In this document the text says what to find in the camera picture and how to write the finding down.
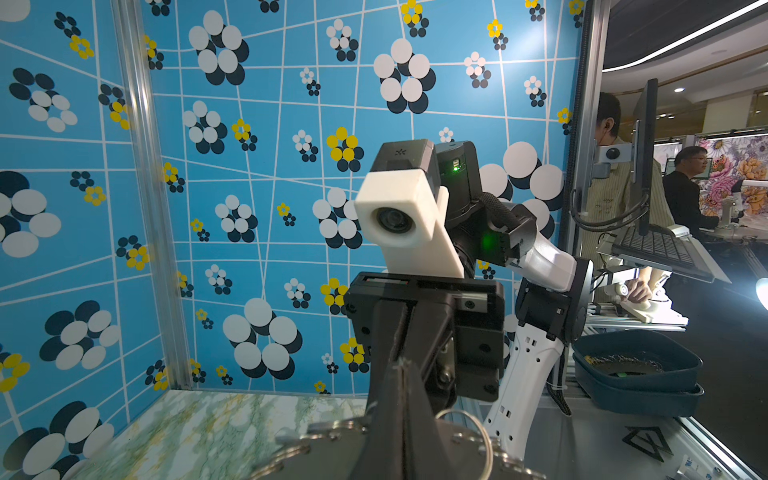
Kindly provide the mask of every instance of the monitor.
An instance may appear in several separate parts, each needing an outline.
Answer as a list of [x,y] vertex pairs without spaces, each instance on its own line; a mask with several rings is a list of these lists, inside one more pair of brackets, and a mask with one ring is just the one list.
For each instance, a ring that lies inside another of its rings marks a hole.
[[656,138],[656,99],[658,96],[659,81],[650,79],[645,84],[640,100],[634,109],[634,165],[632,168],[630,185],[629,206],[637,205],[645,197],[645,205],[648,211],[637,221],[637,231],[641,236],[648,234],[648,220],[650,219],[650,179],[653,173],[654,141]]
[[[668,158],[667,166],[664,168],[664,175],[669,175],[672,172],[674,172],[674,170],[675,170],[674,158]],[[711,171],[712,171],[712,158],[707,158],[707,169],[701,172],[700,174],[698,174],[692,180],[709,180]]]

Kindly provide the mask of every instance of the black shirt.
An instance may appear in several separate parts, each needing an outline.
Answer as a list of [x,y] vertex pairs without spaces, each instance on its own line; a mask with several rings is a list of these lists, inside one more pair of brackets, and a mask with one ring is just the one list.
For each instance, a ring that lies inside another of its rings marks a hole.
[[700,228],[713,229],[717,227],[719,218],[701,214],[698,184],[677,170],[665,176],[662,181],[664,183],[664,196],[667,198],[667,205],[669,205],[675,223],[688,227],[690,234],[695,237],[700,235]]

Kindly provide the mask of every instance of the floral artwork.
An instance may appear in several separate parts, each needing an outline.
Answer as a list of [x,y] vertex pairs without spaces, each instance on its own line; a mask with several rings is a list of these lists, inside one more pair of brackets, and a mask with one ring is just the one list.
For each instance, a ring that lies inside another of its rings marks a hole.
[[[709,180],[701,180],[699,205],[705,215],[719,216],[723,198],[739,180],[768,179],[768,135],[699,140],[712,157]],[[746,215],[768,214],[766,189],[745,187],[741,190]]]

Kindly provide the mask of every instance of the bright light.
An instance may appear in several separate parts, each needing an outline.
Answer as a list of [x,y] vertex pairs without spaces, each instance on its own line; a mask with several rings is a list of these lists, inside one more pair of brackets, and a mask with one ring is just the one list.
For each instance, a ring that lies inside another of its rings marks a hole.
[[766,310],[768,310],[768,278],[757,280],[755,291],[757,292],[757,298],[760,300],[760,303],[762,303],[763,306],[766,307]]
[[605,68],[603,70],[603,73],[606,73],[606,72],[609,72],[609,71],[624,70],[625,68],[634,67],[635,65],[639,65],[639,64],[644,63],[646,61],[649,61],[652,58],[656,58],[659,55],[667,53],[669,50],[672,50],[673,48],[679,47],[680,45],[682,45],[683,43],[686,43],[687,41],[691,41],[694,38],[707,33],[708,31],[714,30],[715,28],[717,28],[717,27],[719,27],[721,25],[725,25],[726,23],[730,22],[731,20],[734,20],[735,18],[739,18],[741,15],[744,15],[746,13],[751,12],[755,8],[762,7],[766,3],[768,3],[768,0],[758,0],[758,2],[753,2],[750,5],[747,5],[746,7],[742,8],[740,10],[736,10],[734,13],[732,13],[730,15],[726,15],[725,17],[722,17],[717,22],[710,23],[706,27],[700,28],[699,30],[696,30],[694,33],[682,37],[680,40],[673,41],[672,43],[670,43],[666,47],[660,48],[659,50],[656,50],[654,53],[652,53],[650,55],[644,56],[640,60],[636,60],[636,61],[633,61],[633,62],[628,63],[626,65],[621,65],[619,67]]

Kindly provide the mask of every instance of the keyboard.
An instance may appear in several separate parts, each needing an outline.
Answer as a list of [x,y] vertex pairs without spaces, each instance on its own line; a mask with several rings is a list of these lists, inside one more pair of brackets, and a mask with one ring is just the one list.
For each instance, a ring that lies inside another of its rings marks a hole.
[[676,263],[694,265],[683,241],[666,228],[650,225],[648,235],[641,237],[635,226],[630,226],[619,243],[625,249],[643,252],[650,257],[675,260]]

